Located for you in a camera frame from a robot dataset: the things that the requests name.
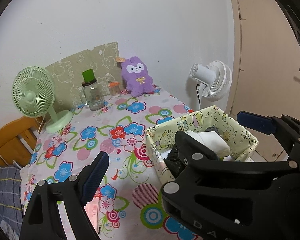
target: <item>black cable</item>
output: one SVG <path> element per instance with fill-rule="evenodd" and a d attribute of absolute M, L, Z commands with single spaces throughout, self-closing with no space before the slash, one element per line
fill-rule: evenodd
<path fill-rule="evenodd" d="M 197 90 L 197 95 L 198 95 L 198 100 L 199 100 L 199 110 L 201 109 L 201 103 L 200 103 L 200 97 L 199 97 L 199 91 L 198 91 L 198 86 L 196 87 L 196 90 Z"/>

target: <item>wooden chair backrest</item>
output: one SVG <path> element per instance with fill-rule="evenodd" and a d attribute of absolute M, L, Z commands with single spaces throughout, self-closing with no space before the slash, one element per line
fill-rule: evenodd
<path fill-rule="evenodd" d="M 39 132 L 39 125 L 34 118 L 23 116 L 0 129 L 1 166 L 11 165 L 14 160 L 22 166 L 30 162 L 32 153 L 27 150 L 18 135 L 34 150 L 37 139 L 30 128 L 34 127 Z"/>

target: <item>plaid fabric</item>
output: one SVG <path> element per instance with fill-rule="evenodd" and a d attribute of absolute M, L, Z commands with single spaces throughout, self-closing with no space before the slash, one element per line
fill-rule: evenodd
<path fill-rule="evenodd" d="M 4 220 L 19 236 L 22 224 L 20 173 L 14 166 L 0 168 L 0 224 Z"/>

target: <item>floral tablecloth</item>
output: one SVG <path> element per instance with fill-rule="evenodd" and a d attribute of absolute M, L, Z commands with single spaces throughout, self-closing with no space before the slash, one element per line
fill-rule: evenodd
<path fill-rule="evenodd" d="M 39 180 L 62 182 L 105 151 L 110 164 L 95 194 L 101 239 L 198 239 L 164 211 L 161 184 L 145 146 L 147 127 L 191 112 L 157 86 L 154 93 L 138 98 L 124 90 L 121 97 L 107 100 L 96 112 L 78 106 L 63 130 L 40 134 L 31 162 L 22 172 L 27 174 L 21 188 L 25 209 Z M 67 238 L 75 239 L 63 203 L 58 207 Z"/>

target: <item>purple plush toy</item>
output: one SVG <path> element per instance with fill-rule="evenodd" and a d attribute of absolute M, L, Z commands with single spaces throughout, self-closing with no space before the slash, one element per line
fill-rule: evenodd
<path fill-rule="evenodd" d="M 139 97 L 143 93 L 154 92 L 153 79 L 148 75 L 146 65 L 138 57 L 126 59 L 121 63 L 121 76 L 127 83 L 127 90 L 133 97 Z"/>

